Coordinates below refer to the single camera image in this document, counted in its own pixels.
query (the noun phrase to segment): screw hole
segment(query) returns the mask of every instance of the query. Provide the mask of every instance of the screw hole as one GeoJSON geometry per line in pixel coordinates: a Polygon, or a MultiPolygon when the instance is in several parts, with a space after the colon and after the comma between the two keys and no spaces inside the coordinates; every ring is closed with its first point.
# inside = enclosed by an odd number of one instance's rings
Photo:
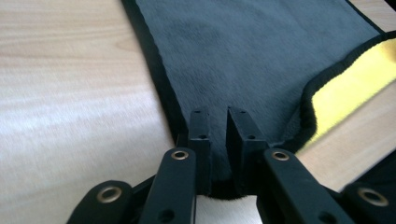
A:
{"type": "Polygon", "coordinates": [[[172,158],[178,161],[186,160],[189,157],[189,153],[186,151],[176,151],[172,153],[172,158]]]}
{"type": "Polygon", "coordinates": [[[175,213],[174,211],[167,209],[161,211],[161,213],[158,215],[158,220],[161,221],[161,223],[167,223],[172,221],[175,218],[175,213]]]}
{"type": "Polygon", "coordinates": [[[327,212],[321,212],[318,218],[322,223],[326,223],[326,224],[337,223],[337,219],[332,214],[327,212]]]}
{"type": "Polygon", "coordinates": [[[375,206],[385,207],[389,205],[387,198],[384,195],[376,192],[373,189],[359,188],[358,194],[364,201],[375,206]]]}
{"type": "Polygon", "coordinates": [[[101,189],[96,195],[99,203],[112,203],[121,196],[122,190],[118,187],[109,186],[101,189]]]}
{"type": "Polygon", "coordinates": [[[272,157],[278,161],[287,161],[289,159],[288,154],[280,151],[273,152],[272,157]]]}

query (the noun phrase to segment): yellow fabric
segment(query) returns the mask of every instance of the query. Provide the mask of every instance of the yellow fabric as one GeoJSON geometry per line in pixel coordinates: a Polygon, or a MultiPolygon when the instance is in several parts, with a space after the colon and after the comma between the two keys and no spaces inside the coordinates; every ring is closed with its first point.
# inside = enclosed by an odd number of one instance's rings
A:
{"type": "Polygon", "coordinates": [[[365,51],[347,70],[315,93],[312,104],[317,132],[305,146],[317,141],[395,79],[396,39],[365,51]]]}

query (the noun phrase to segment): gray fabric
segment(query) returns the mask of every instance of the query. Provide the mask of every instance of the gray fabric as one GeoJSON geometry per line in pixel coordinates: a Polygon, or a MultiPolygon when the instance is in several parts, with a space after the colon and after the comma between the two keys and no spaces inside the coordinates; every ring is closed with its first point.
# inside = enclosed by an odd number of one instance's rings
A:
{"type": "Polygon", "coordinates": [[[228,105],[246,109],[271,143],[299,131],[304,85],[378,35],[344,0],[137,0],[182,113],[206,105],[214,179],[230,169],[228,105]]]}

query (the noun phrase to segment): wooden surface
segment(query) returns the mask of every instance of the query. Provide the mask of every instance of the wooden surface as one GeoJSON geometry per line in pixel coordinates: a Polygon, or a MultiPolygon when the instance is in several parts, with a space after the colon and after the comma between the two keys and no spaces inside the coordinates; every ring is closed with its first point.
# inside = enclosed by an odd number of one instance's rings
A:
{"type": "MultiPolygon", "coordinates": [[[[352,1],[386,31],[396,13],[352,1]]],[[[65,223],[93,186],[136,185],[173,147],[120,1],[0,2],[0,222],[65,223]]],[[[299,155],[341,189],[396,147],[396,83],[299,155]]],[[[255,198],[198,198],[197,223],[260,223],[255,198]]]]}

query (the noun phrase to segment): metal grommet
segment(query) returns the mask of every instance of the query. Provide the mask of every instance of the metal grommet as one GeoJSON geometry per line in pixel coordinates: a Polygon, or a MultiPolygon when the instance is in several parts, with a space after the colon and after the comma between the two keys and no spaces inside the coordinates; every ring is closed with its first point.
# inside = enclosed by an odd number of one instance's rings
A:
{"type": "Polygon", "coordinates": [[[119,187],[108,186],[99,191],[96,199],[99,201],[99,203],[112,203],[121,196],[121,193],[122,190],[119,187]]]}
{"type": "Polygon", "coordinates": [[[272,157],[278,161],[288,161],[290,158],[288,154],[280,151],[273,152],[272,157]]]}
{"type": "Polygon", "coordinates": [[[178,161],[186,160],[189,157],[189,153],[186,151],[176,151],[172,153],[172,158],[178,161]]]}
{"type": "Polygon", "coordinates": [[[358,194],[364,201],[375,206],[385,207],[389,205],[388,199],[384,195],[373,189],[359,188],[358,194]]]}

